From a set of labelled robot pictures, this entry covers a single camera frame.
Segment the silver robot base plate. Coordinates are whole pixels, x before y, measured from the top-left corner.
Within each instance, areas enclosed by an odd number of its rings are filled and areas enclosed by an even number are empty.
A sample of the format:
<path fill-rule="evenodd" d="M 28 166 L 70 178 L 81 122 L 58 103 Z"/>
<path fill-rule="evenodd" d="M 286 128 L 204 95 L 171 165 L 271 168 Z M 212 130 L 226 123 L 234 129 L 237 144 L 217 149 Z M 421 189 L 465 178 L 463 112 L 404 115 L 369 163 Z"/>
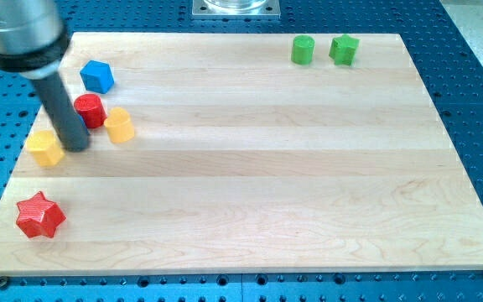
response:
<path fill-rule="evenodd" d="M 193 0 L 192 19 L 279 19 L 279 0 Z"/>

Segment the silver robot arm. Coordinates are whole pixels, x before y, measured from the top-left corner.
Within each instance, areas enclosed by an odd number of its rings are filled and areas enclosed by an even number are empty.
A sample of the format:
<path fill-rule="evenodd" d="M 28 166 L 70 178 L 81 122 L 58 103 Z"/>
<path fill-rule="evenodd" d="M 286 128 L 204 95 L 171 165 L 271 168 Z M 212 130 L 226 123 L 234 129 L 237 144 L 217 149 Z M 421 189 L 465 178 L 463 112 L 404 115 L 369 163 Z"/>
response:
<path fill-rule="evenodd" d="M 69 151 L 89 146 L 59 67 L 70 44 L 66 25 L 51 0 L 0 0 L 0 70 L 28 79 L 60 142 Z"/>

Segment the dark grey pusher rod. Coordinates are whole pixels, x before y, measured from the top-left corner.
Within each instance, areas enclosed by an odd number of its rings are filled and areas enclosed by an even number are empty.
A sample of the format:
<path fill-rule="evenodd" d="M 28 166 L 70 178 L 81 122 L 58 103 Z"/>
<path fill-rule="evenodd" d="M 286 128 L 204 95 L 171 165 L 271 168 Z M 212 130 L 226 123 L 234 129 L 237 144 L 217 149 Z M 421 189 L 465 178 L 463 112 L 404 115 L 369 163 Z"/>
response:
<path fill-rule="evenodd" d="M 64 149 L 80 152 L 89 147 L 89 133 L 75 111 L 58 72 L 31 80 Z"/>

